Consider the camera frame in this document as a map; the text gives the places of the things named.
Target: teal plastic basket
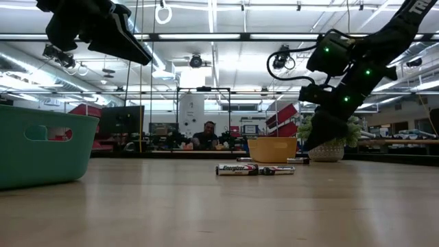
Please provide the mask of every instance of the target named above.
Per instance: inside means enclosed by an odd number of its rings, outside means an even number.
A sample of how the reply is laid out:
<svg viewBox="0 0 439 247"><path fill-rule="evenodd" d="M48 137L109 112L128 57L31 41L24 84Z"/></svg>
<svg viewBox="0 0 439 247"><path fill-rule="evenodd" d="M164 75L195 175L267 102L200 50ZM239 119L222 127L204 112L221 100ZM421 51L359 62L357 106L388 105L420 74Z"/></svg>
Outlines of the teal plastic basket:
<svg viewBox="0 0 439 247"><path fill-rule="evenodd" d="M0 189L64 183L87 171L98 118L0 106ZM69 128L48 141L48 128Z"/></svg>

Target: white pillar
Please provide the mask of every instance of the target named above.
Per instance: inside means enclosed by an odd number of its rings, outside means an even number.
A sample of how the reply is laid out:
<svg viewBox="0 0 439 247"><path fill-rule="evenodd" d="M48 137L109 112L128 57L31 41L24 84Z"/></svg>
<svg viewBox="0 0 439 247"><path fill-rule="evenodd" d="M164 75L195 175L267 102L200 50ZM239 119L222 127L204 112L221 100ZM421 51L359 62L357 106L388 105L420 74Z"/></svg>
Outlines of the white pillar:
<svg viewBox="0 0 439 247"><path fill-rule="evenodd" d="M186 94L180 100L180 132L192 137L193 134L204 130L204 122L204 95Z"/></svg>

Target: man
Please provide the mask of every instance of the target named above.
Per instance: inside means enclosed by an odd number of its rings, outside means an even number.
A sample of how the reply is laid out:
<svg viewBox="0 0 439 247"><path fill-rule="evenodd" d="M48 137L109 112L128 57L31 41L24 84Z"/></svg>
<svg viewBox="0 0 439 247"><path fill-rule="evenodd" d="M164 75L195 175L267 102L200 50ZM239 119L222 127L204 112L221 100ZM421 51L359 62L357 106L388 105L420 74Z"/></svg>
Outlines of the man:
<svg viewBox="0 0 439 247"><path fill-rule="evenodd" d="M214 133L215 124L207 121L204 124L204 132L195 133L192 137L192 144L195 150L214 150L218 145L218 137Z"/></svg>

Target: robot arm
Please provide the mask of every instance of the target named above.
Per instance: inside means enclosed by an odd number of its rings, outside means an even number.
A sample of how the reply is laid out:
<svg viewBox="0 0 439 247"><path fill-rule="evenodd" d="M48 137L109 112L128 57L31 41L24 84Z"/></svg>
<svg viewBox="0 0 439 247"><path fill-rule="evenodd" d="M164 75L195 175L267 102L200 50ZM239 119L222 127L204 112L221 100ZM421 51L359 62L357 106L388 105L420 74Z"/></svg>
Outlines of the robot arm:
<svg viewBox="0 0 439 247"><path fill-rule="evenodd" d="M36 6L43 12L53 12L46 27L49 41L62 51L78 46L75 38L90 43L88 49L142 65L151 61L128 30L127 7L110 0L37 0Z"/></svg>
<svg viewBox="0 0 439 247"><path fill-rule="evenodd" d="M348 118L374 87L384 77L397 79L396 69L386 65L412 44L420 23L435 3L436 0L406 0L388 24L363 38L353 38L337 30L320 37L307 69L324 72L328 78L322 85L311 83L300 90L300 101L319 104L305 149L346 136ZM340 75L344 75L341 83L331 87L331 91L324 90L330 87L327 85L330 78Z"/></svg>

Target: battery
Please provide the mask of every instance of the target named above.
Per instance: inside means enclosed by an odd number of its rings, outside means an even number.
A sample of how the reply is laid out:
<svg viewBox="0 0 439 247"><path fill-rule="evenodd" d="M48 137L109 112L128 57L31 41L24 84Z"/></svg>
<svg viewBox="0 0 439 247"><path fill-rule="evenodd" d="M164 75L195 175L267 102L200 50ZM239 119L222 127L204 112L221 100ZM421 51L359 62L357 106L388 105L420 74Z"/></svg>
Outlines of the battery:
<svg viewBox="0 0 439 247"><path fill-rule="evenodd" d="M236 158L236 161L239 161L239 162L252 162L253 159L250 158L250 157L240 157L240 158Z"/></svg>
<svg viewBox="0 0 439 247"><path fill-rule="evenodd" d="M259 173L259 167L257 164L218 164L215 173L219 176L256 176Z"/></svg>
<svg viewBox="0 0 439 247"><path fill-rule="evenodd" d="M273 175L293 175L296 168L294 166L270 166L260 167L259 175L273 176Z"/></svg>
<svg viewBox="0 0 439 247"><path fill-rule="evenodd" d="M287 163L309 165L309 158L287 158Z"/></svg>

